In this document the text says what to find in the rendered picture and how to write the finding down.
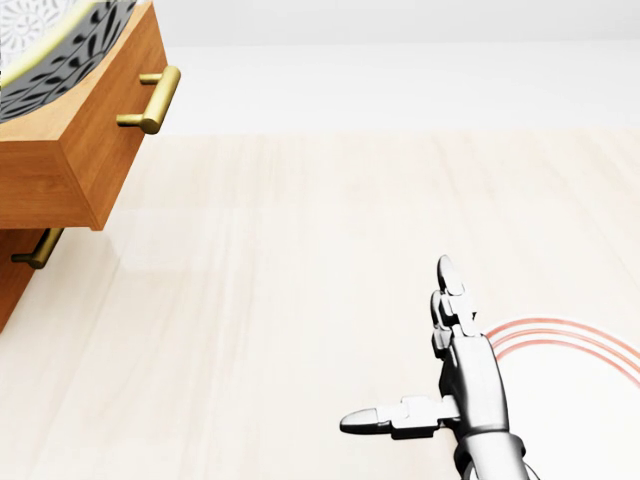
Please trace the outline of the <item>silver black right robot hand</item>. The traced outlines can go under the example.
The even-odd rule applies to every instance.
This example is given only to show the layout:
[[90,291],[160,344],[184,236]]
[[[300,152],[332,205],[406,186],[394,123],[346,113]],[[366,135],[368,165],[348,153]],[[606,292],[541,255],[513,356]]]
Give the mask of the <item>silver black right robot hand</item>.
[[401,398],[391,406],[352,412],[339,423],[352,435],[384,435],[394,440],[430,438],[448,428],[460,439],[469,434],[507,431],[508,408],[493,347],[479,329],[476,309],[450,257],[436,267],[438,289],[430,299],[432,348],[442,361],[441,398]]

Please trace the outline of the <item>black patterned bowl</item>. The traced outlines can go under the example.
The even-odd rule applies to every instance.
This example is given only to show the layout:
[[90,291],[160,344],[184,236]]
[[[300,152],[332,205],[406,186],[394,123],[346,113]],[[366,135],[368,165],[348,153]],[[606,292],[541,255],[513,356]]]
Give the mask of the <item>black patterned bowl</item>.
[[0,124],[64,95],[146,0],[0,0]]

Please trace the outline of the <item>white plate with red rings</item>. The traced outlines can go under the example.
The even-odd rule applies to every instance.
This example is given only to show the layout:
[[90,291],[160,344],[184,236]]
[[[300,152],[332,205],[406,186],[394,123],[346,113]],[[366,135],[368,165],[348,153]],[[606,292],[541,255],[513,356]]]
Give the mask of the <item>white plate with red rings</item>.
[[640,325],[528,315],[485,334],[540,480],[640,480]]

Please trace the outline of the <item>open wooden drawer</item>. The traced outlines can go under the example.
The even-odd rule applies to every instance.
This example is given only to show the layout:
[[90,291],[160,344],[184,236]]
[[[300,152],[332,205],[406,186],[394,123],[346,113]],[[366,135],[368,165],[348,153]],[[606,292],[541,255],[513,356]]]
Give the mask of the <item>open wooden drawer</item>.
[[119,127],[153,91],[139,75],[168,63],[153,0],[134,8],[114,47],[55,101],[0,124],[0,229],[102,229],[143,139]]

